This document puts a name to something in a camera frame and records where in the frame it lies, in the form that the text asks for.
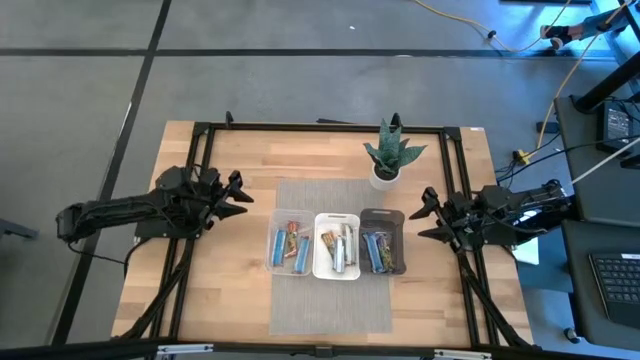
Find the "white flower pot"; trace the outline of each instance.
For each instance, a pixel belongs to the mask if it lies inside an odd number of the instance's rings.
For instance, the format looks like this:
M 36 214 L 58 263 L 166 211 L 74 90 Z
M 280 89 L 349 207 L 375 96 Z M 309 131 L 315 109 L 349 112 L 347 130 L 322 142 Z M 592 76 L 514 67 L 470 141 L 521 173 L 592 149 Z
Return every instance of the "white flower pot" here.
M 396 184 L 400 179 L 400 175 L 402 175 L 402 169 L 398 171 L 398 176 L 396 176 L 394 179 L 382 180 L 378 177 L 378 175 L 376 175 L 376 172 L 374 170 L 375 166 L 376 165 L 373 164 L 373 166 L 371 167 L 371 175 L 369 176 L 369 182 L 371 183 L 371 186 L 380 191 L 388 191 L 396 187 Z

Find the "white cable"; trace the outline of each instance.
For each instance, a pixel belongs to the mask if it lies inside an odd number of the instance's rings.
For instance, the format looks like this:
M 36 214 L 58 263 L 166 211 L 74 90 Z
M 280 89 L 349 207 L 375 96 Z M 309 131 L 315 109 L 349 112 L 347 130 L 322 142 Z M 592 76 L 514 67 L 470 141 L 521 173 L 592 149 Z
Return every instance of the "white cable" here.
M 633 140 L 632 142 L 628 143 L 627 145 L 625 145 L 625 147 L 623 147 L 622 149 L 614 152 L 613 154 L 609 155 L 606 159 L 600 161 L 599 163 L 597 163 L 596 165 L 594 165 L 591 169 L 585 171 L 582 175 L 578 176 L 577 178 L 575 178 L 573 181 L 571 181 L 571 184 L 575 184 L 578 181 L 586 178 L 587 176 L 589 176 L 589 174 L 591 174 L 592 172 L 598 170 L 602 165 L 606 164 L 607 162 L 609 162 L 611 159 L 615 158 L 616 156 L 622 154 L 625 150 L 627 150 L 628 148 L 632 147 L 633 145 L 637 144 L 640 142 L 640 137 Z

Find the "succulent plant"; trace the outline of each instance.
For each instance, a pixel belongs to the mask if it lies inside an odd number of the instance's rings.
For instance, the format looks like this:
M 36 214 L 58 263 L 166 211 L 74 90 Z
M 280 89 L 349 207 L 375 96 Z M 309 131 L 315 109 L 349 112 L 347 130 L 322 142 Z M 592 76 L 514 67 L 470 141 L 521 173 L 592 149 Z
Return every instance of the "succulent plant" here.
M 409 139 L 400 141 L 402 135 L 402 124 L 400 116 L 393 115 L 393 123 L 397 123 L 394 131 L 391 131 L 389 124 L 382 119 L 380 125 L 380 140 L 378 148 L 375 149 L 371 144 L 366 143 L 364 147 L 367 149 L 371 160 L 375 163 L 376 175 L 382 180 L 392 180 L 398 176 L 398 172 L 402 166 L 412 163 L 420 156 L 426 145 L 407 147 Z

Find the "yellow cable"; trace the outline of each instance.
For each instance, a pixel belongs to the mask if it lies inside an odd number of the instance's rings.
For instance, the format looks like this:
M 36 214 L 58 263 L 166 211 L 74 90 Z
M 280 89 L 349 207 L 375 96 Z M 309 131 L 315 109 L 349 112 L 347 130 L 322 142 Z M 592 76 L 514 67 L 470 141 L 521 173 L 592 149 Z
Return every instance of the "yellow cable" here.
M 437 14 L 437 15 L 444 16 L 444 17 L 449 18 L 449 19 L 452 19 L 452 20 L 457 20 L 457 21 L 461 21 L 461 22 L 464 22 L 464 23 L 467 23 L 467 24 L 474 25 L 474 26 L 479 27 L 480 29 L 482 29 L 482 30 L 486 31 L 487 33 L 490 33 L 490 32 L 491 32 L 491 30 L 490 30 L 488 27 L 486 27 L 486 26 L 484 26 L 484 25 L 480 24 L 479 22 L 477 22 L 477 21 L 475 21 L 475 20 L 471 20 L 471 19 L 467 19 L 467 18 L 460 17 L 460 16 L 455 16 L 455 15 L 451 15 L 451 14 L 444 13 L 444 12 L 442 12 L 442 11 L 440 11 L 440 10 L 436 10 L 436 9 L 434 9 L 433 7 L 431 7 L 431 6 L 429 6 L 429 5 L 425 4 L 425 3 L 423 3 L 423 2 L 422 2 L 422 1 L 420 1 L 420 0 L 413 0 L 413 1 L 414 1 L 416 4 L 418 4 L 418 5 L 422 6 L 423 8 L 425 8 L 425 9 L 427 9 L 427 10 L 429 10 L 429 11 L 431 11 L 431 12 L 433 12 L 433 13 Z M 547 31 L 549 31 L 549 29 L 551 29 L 551 27 L 552 27 L 553 25 L 555 25 L 556 21 L 558 21 L 558 19 L 560 19 L 560 15 L 562 15 L 562 13 L 566 10 L 566 8 L 567 8 L 567 6 L 569 6 L 569 4 L 571 4 L 571 0 L 567 0 L 567 2 L 564 4 L 564 6 L 562 7 L 562 9 L 561 9 L 561 10 L 560 10 L 560 12 L 558 13 L 558 16 L 556 16 L 556 18 L 553 20 L 553 22 L 551 23 L 551 25 L 549 25 L 549 28 L 547 29 Z M 498 38 L 498 35 L 497 35 L 497 34 L 496 34 L 496 35 L 494 35 L 491 39 L 495 39 L 495 41 L 496 41 L 498 44 L 500 44 L 500 46 L 502 46 L 502 48 L 503 48 L 503 49 L 505 49 L 505 50 L 507 50 L 508 52 L 518 53 L 518 52 L 523 52 L 523 51 L 529 50 L 533 45 L 537 44 L 537 43 L 538 43 L 538 41 L 540 41 L 540 40 L 542 39 L 542 37 L 538 37 L 538 38 L 536 39 L 536 41 L 534 41 L 534 42 L 532 42 L 531 44 L 529 44 L 529 46 L 524 47 L 524 48 L 519 49 L 519 50 L 518 50 L 518 49 L 510 48 L 509 46 L 505 45 L 502 41 L 500 41 L 500 38 Z
M 479 27 L 480 29 L 486 31 L 487 33 L 490 33 L 491 30 L 489 28 L 487 28 L 486 26 L 480 24 L 479 22 L 475 21 L 475 20 L 471 20 L 471 19 L 466 19 L 460 16 L 455 16 L 455 15 L 451 15 L 451 14 L 447 14 L 444 13 L 442 11 L 436 10 L 433 7 L 423 3 L 420 0 L 413 0 L 416 4 L 422 6 L 423 8 L 437 14 L 440 16 L 444 16 L 446 18 L 452 19 L 452 20 L 457 20 L 457 21 L 461 21 L 467 24 L 471 24 L 474 25 L 476 27 Z M 618 13 L 620 11 L 622 11 L 622 9 L 624 9 L 626 6 L 628 6 L 631 2 L 633 2 L 635 0 L 626 0 L 624 2 L 624 4 L 620 5 L 620 7 L 618 9 L 616 9 L 616 11 L 613 12 L 613 14 L 611 14 L 611 16 L 609 16 L 609 18 L 604 22 L 605 25 L 608 25 L 611 20 L 618 15 Z M 562 7 L 562 10 L 560 10 L 560 12 L 558 13 L 558 16 L 556 16 L 556 18 L 553 20 L 553 22 L 551 23 L 551 25 L 549 25 L 549 29 L 551 28 L 551 26 L 553 26 L 556 21 L 558 21 L 558 19 L 560 18 L 560 15 L 562 15 L 562 13 L 564 12 L 564 10 L 567 8 L 567 6 L 569 6 L 569 4 L 571 3 L 571 0 L 567 0 L 567 2 L 564 4 L 564 6 Z M 560 87 L 558 88 L 558 91 L 556 91 L 556 95 L 553 97 L 553 100 L 551 100 L 551 104 L 549 105 L 549 109 L 547 110 L 547 116 L 545 116 L 544 118 L 544 122 L 542 123 L 542 128 L 540 129 L 540 136 L 538 137 L 538 143 L 536 145 L 536 149 L 532 152 L 529 152 L 527 154 L 524 155 L 524 158 L 528 159 L 531 156 L 533 156 L 535 153 L 538 152 L 538 150 L 540 150 L 540 146 L 542 145 L 542 139 L 543 139 L 543 135 L 544 135 L 544 130 L 547 127 L 547 122 L 549 122 L 549 117 L 551 116 L 551 112 L 553 111 L 553 101 L 560 96 L 560 92 L 562 92 L 562 89 L 564 89 L 565 85 L 567 85 L 567 82 L 569 81 L 569 79 L 571 78 L 571 76 L 573 75 L 573 73 L 576 71 L 576 69 L 578 68 L 578 66 L 582 63 L 582 60 L 584 59 L 584 56 L 587 54 L 587 50 L 589 50 L 589 48 L 591 47 L 591 45 L 594 43 L 594 41 L 596 41 L 596 39 L 602 34 L 602 32 L 598 31 L 595 36 L 591 39 L 591 42 L 589 42 L 589 45 L 587 45 L 587 47 L 584 49 L 584 51 L 582 52 L 582 54 L 580 55 L 580 58 L 578 58 L 578 61 L 576 62 L 576 64 L 573 66 L 573 68 L 571 68 L 571 71 L 569 71 L 569 73 L 567 74 L 567 76 L 564 78 L 564 80 L 562 81 L 562 84 L 560 85 Z M 500 41 L 500 39 L 498 38 L 497 35 L 494 35 L 492 39 L 495 39 L 496 42 L 498 44 L 500 44 L 500 46 L 502 46 L 503 49 L 509 51 L 509 52 L 513 52 L 513 53 L 517 53 L 517 52 L 522 52 L 525 50 L 530 49 L 533 45 L 537 44 L 538 41 L 540 41 L 542 39 L 542 37 L 538 37 L 538 39 L 536 41 L 534 41 L 533 43 L 531 43 L 529 46 L 522 48 L 520 50 L 515 50 L 512 49 L 508 46 L 506 46 L 504 43 L 502 43 L 502 41 Z
M 605 25 L 608 25 L 611 20 L 613 20 L 613 18 L 618 15 L 618 13 L 620 11 L 622 11 L 622 9 L 625 8 L 625 6 L 629 5 L 632 1 L 634 0 L 627 0 L 624 2 L 624 4 L 620 5 L 619 8 L 616 9 L 616 11 L 613 12 L 613 14 L 611 14 L 611 16 L 609 16 L 609 18 L 604 22 Z M 602 32 L 598 31 L 594 37 L 591 39 L 591 42 L 589 42 L 589 45 L 587 45 L 587 47 L 584 49 L 584 51 L 582 52 L 582 55 L 580 55 L 580 58 L 578 59 L 578 61 L 576 62 L 576 64 L 573 66 L 573 68 L 571 69 L 571 71 L 569 71 L 569 73 L 567 74 L 567 76 L 564 78 L 564 80 L 562 81 L 562 84 L 560 85 L 560 87 L 558 88 L 558 91 L 556 91 L 556 95 L 553 97 L 553 100 L 551 100 L 551 104 L 549 105 L 549 110 L 547 110 L 547 116 L 545 116 L 544 118 L 544 122 L 542 123 L 542 128 L 540 129 L 540 136 L 538 136 L 538 143 L 536 145 L 536 149 L 530 153 L 527 153 L 527 155 L 525 156 L 526 158 L 530 158 L 531 156 L 533 156 L 536 152 L 538 152 L 538 150 L 540 150 L 540 146 L 542 145 L 542 138 L 544 136 L 544 129 L 547 127 L 547 122 L 549 121 L 549 117 L 551 116 L 551 111 L 553 111 L 553 101 L 560 96 L 560 92 L 562 91 L 562 89 L 565 87 L 565 85 L 567 85 L 567 82 L 569 81 L 569 78 L 571 77 L 571 75 L 573 75 L 573 73 L 576 71 L 576 69 L 578 68 L 578 66 L 582 63 L 582 60 L 584 59 L 584 56 L 587 53 L 587 50 L 589 50 L 589 48 L 591 47 L 591 45 L 593 44 L 594 41 L 596 41 L 596 39 L 602 34 Z

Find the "computer keyboard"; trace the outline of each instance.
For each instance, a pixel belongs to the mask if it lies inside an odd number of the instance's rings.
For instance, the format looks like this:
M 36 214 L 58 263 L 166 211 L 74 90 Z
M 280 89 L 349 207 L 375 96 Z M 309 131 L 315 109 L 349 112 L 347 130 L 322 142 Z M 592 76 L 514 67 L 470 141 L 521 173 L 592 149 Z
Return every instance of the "computer keyboard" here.
M 640 329 L 640 254 L 590 254 L 607 317 Z

